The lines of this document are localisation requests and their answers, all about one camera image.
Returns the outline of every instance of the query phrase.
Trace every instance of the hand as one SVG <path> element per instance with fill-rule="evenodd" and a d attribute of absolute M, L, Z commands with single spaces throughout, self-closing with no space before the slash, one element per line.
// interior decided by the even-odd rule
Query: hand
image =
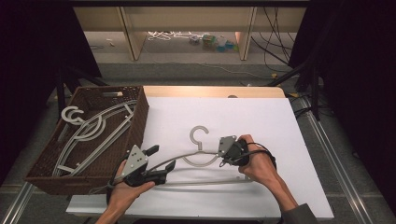
<path fill-rule="evenodd" d="M 250 144 L 254 143 L 250 134 L 242 135 L 239 139 L 244 139 L 248 143 L 249 151 L 264 149 L 258 145 Z M 274 194 L 282 212 L 289 211 L 298 205 L 267 154 L 255 153 L 250 155 L 249 163 L 246 166 L 239 167 L 239 172 L 267 187 Z"/>
<path fill-rule="evenodd" d="M 117 171 L 117 175 L 121 175 L 125 163 L 126 161 L 122 162 Z M 154 182 L 148 182 L 139 187 L 133 188 L 125 184 L 123 181 L 120 183 L 117 183 L 116 181 L 116 186 L 111 193 L 108 207 L 106 211 L 99 217 L 96 223 L 115 223 L 131 206 L 134 200 L 140 196 L 140 194 L 148 191 L 154 186 Z"/>

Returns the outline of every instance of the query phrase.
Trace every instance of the white board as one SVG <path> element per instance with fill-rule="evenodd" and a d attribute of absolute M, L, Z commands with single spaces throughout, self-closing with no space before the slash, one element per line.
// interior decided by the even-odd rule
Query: white board
<path fill-rule="evenodd" d="M 288 99 L 272 98 L 176 98 L 148 97 L 148 123 L 142 149 L 160 145 L 148 158 L 148 168 L 162 161 L 195 152 L 190 131 L 198 125 L 194 138 L 203 150 L 216 152 L 223 136 L 250 133 L 276 157 L 279 174 L 298 203 L 308 203 L 319 219 L 333 218 L 332 210 L 319 183 L 318 175 Z M 194 162 L 213 156 L 199 155 Z M 210 181 L 244 178 L 237 167 L 219 168 L 220 159 L 210 166 L 196 168 L 177 160 L 167 180 Z M 74 196 L 67 209 L 76 215 L 101 214 L 106 209 L 104 195 Z M 207 186 L 158 186 L 142 194 L 126 215 L 157 218 L 265 219 L 280 217 L 272 194 L 257 183 Z"/>

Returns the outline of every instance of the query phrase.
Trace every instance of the cable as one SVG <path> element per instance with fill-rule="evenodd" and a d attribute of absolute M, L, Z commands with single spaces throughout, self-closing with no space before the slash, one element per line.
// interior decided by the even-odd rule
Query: cable
<path fill-rule="evenodd" d="M 291 37 L 290 33 L 288 32 L 288 36 L 290 37 L 291 41 L 293 41 L 293 43 L 295 42 L 293 37 Z"/>
<path fill-rule="evenodd" d="M 281 45 L 281 47 L 282 47 L 283 54 L 285 55 L 285 58 L 288 60 L 290 56 L 289 56 L 289 54 L 286 52 L 285 46 L 284 46 L 283 43 L 282 43 L 282 39 L 281 39 L 281 37 L 280 37 L 280 32 L 279 32 L 279 24 L 278 24 L 278 22 L 277 22 L 278 7 L 275 7 L 275 20 L 274 20 L 274 24 L 271 22 L 271 19 L 270 19 L 270 17 L 268 16 L 268 13 L 267 13 L 265 7 L 264 7 L 263 9 L 264 9 L 265 16 L 267 17 L 267 20 L 268 20 L 268 22 L 270 23 L 270 26 L 271 26 L 271 29 L 272 29 L 272 33 L 271 33 L 271 34 L 275 34 L 275 36 L 277 37 L 277 40 L 279 41 L 279 43 L 280 43 L 280 45 Z"/>
<path fill-rule="evenodd" d="M 265 42 L 267 42 L 268 44 L 270 44 L 270 45 L 273 45 L 273 46 L 276 46 L 276 47 L 280 47 L 280 48 L 285 48 L 285 49 L 291 49 L 291 48 L 284 47 L 284 46 L 281 46 L 281 45 L 278 45 L 278 44 L 274 44 L 274 43 L 268 41 L 267 39 L 265 39 L 264 36 L 262 36 L 262 32 L 259 32 L 259 34 L 260 34 L 260 36 L 262 37 L 262 39 L 263 39 Z"/>
<path fill-rule="evenodd" d="M 288 62 L 286 62 L 286 61 L 284 61 L 283 59 L 277 57 L 273 52 L 269 51 L 269 50 L 267 49 L 267 47 L 264 48 L 264 47 L 261 46 L 259 43 L 257 43 L 257 41 L 253 38 L 253 36 L 251 37 L 251 39 L 253 40 L 253 42 L 254 42 L 260 49 L 263 49 L 265 52 L 271 54 L 274 58 L 277 58 L 277 59 L 280 60 L 283 64 L 288 65 Z"/>
<path fill-rule="evenodd" d="M 277 58 L 278 60 L 280 60 L 282 63 L 284 63 L 285 65 L 288 65 L 287 62 L 283 61 L 281 58 L 277 57 L 274 53 L 272 53 L 271 51 L 269 51 L 269 50 L 267 49 L 268 43 L 267 43 L 267 46 L 264 48 L 264 47 L 261 46 L 259 43 L 257 43 L 257 41 L 253 38 L 253 36 L 251 37 L 251 39 L 253 40 L 253 42 L 254 42 L 260 49 L 264 50 L 264 64 L 265 64 L 265 66 L 266 66 L 268 69 L 270 69 L 270 70 L 272 70 L 272 71 L 275 71 L 275 72 L 281 72 L 281 73 L 287 73 L 287 72 L 288 72 L 288 71 L 281 71 L 281 70 L 274 69 L 274 68 L 272 68 L 272 67 L 270 67 L 270 66 L 268 65 L 268 63 L 267 63 L 267 61 L 266 61 L 266 58 L 265 58 L 265 55 L 266 55 L 265 52 L 271 54 L 272 56 L 274 56 L 275 58 Z"/>

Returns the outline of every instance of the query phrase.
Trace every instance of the metal rail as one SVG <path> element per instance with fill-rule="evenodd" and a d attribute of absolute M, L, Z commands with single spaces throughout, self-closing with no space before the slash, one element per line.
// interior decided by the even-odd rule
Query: metal rail
<path fill-rule="evenodd" d="M 35 191 L 35 186 L 30 183 L 25 182 L 15 197 L 11 206 L 8 208 L 5 217 L 2 220 L 2 224 L 13 224 L 18 223 L 26 204 L 29 202 L 30 197 Z"/>
<path fill-rule="evenodd" d="M 305 98 L 303 98 L 301 104 L 304 107 L 311 106 L 309 101 Z M 370 215 L 367 212 L 366 205 L 364 204 L 361 196 L 359 195 L 351 179 L 349 178 L 349 175 L 347 174 L 343 163 L 341 163 L 340 159 L 338 158 L 338 155 L 334 150 L 334 147 L 332 146 L 332 143 L 326 132 L 324 131 L 320 121 L 317 121 L 311 111 L 309 111 L 307 114 L 309 117 L 309 121 L 314 128 L 315 134 L 317 135 L 318 140 L 327 156 L 327 159 L 332 166 L 332 170 L 334 171 L 335 176 L 340 182 L 341 188 L 343 189 L 343 192 L 345 193 L 346 198 L 349 201 L 353 212 L 355 213 L 356 219 L 359 221 L 360 224 L 373 223 Z"/>

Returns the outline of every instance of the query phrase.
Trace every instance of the wicker basket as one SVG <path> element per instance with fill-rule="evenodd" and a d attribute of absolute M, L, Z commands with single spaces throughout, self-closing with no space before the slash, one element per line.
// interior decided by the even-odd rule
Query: wicker basket
<path fill-rule="evenodd" d="M 149 112 L 149 104 L 143 87 L 78 88 L 69 103 L 83 110 L 84 113 L 79 116 L 87 120 L 104 109 L 131 100 L 137 100 L 137 104 L 129 129 L 81 174 L 52 176 L 62 149 L 78 129 L 78 126 L 68 124 L 61 119 L 25 180 L 48 194 L 60 195 L 88 194 L 93 188 L 105 186 L 125 152 L 133 145 L 141 147 L 143 142 Z M 125 120 L 128 114 L 128 111 L 124 111 L 108 118 L 103 133 L 91 141 L 78 142 L 64 165 L 72 168 L 85 160 Z"/>

